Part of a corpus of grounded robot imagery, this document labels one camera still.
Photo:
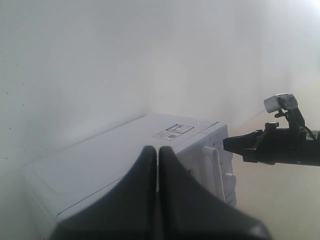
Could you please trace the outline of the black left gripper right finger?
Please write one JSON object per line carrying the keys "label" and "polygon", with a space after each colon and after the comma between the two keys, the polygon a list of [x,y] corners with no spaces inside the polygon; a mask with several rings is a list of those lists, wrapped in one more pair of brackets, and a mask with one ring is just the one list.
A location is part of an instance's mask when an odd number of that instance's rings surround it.
{"label": "black left gripper right finger", "polygon": [[271,240],[258,219],[227,205],[200,185],[169,146],[158,154],[159,199],[166,240]]}

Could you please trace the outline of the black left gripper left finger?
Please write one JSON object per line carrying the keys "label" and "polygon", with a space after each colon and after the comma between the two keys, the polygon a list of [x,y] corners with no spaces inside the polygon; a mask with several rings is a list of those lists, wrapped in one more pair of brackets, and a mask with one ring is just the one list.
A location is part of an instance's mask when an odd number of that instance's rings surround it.
{"label": "black left gripper left finger", "polygon": [[52,240],[151,240],[156,204],[157,152],[145,146],[106,195],[60,222]]}

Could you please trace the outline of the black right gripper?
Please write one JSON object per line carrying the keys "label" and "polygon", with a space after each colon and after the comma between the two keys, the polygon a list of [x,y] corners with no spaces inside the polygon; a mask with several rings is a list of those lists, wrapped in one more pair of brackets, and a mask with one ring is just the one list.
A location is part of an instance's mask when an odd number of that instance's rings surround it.
{"label": "black right gripper", "polygon": [[278,122],[267,122],[265,129],[255,130],[223,140],[223,149],[238,153],[245,162],[267,165],[320,165],[320,131],[305,126],[295,129],[280,127]]}

